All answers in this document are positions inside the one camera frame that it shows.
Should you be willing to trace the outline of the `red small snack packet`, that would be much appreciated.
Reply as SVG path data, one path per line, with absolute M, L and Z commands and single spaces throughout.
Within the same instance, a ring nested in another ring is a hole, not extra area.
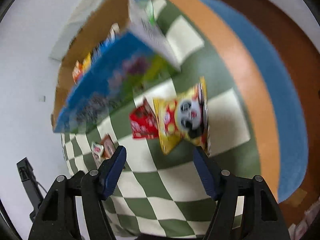
M 129 120 L 133 139 L 159 137 L 156 116 L 146 98 L 143 98 L 143 103 L 129 114 Z

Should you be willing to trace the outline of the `yellow panda snack bag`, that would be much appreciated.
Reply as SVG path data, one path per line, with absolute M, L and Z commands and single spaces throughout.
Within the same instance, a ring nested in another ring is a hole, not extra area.
M 208 154 L 207 87 L 204 77 L 174 98 L 153 98 L 159 142 L 164 155 L 182 140 L 200 146 Z

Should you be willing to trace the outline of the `yellow chocolate snack bag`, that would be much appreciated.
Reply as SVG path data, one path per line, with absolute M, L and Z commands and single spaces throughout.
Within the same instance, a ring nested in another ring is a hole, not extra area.
M 91 53 L 88 53 L 87 56 L 84 58 L 82 62 L 82 71 L 85 73 L 87 72 L 91 67 Z

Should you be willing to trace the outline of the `small white pink packet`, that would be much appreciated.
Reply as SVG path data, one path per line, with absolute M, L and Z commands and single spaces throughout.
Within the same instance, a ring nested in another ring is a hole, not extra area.
M 99 143 L 96 143 L 96 142 L 92 142 L 91 151 L 92 151 L 92 155 L 93 155 L 94 160 L 97 163 L 101 162 L 102 156 L 103 156 L 103 153 L 104 153 L 103 145 L 101 145 Z

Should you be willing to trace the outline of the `brown small snack packet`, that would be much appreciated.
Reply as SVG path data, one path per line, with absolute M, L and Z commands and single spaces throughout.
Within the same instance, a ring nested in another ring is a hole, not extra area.
M 114 143 L 111 139 L 111 136 L 109 134 L 106 134 L 100 144 L 104 147 L 103 152 L 103 158 L 104 159 L 110 159 L 114 152 L 116 151 L 116 148 L 114 146 Z

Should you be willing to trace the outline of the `green white checkered cushion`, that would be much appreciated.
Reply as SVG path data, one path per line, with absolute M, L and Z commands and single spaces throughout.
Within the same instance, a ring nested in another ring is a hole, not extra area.
M 203 140 L 188 135 L 189 118 L 178 120 L 173 105 L 199 81 L 206 83 L 210 135 Z M 144 94 L 155 106 L 159 137 L 133 139 L 129 111 L 137 97 L 85 134 L 62 135 L 71 174 L 89 171 L 94 160 L 89 145 L 109 134 L 127 150 L 125 168 L 114 194 L 104 203 L 116 236 L 154 235 L 169 238 L 202 237 L 216 209 L 204 190 L 193 163 L 196 145 L 207 142 L 210 154 L 228 170 L 243 177 L 261 172 L 260 157 L 247 107 L 217 49 L 203 38 L 183 57 L 176 76 Z

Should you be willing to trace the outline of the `blue bed sheet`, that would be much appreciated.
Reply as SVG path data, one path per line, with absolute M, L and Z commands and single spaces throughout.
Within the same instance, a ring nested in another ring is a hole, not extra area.
M 161 29 L 185 29 L 200 42 L 177 76 L 145 96 L 172 98 L 204 76 L 212 154 L 220 165 L 262 174 L 278 201 L 299 187 L 308 163 L 308 136 L 295 87 L 278 53 L 244 15 L 220 0 L 189 0 L 205 9 L 207 31 L 167 0 L 155 0 Z

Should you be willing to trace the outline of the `orange red snack bag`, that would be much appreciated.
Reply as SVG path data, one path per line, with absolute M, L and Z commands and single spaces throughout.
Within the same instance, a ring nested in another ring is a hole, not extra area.
M 83 71 L 83 66 L 79 61 L 76 61 L 73 71 L 72 71 L 72 78 L 75 84 L 81 80 L 83 77 L 84 71 Z

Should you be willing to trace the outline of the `brown cardboard box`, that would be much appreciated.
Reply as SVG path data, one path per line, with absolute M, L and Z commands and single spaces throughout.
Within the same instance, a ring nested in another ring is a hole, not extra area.
M 106 0 L 89 16 L 62 59 L 51 117 L 55 133 L 86 133 L 147 89 L 180 72 L 153 17 L 153 0 Z M 77 84 L 76 61 L 91 53 Z

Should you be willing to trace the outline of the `white wall switch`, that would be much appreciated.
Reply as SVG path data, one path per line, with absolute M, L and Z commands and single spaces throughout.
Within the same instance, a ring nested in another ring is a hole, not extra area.
M 42 95 L 39 97 L 39 102 L 45 102 L 46 101 L 46 96 Z

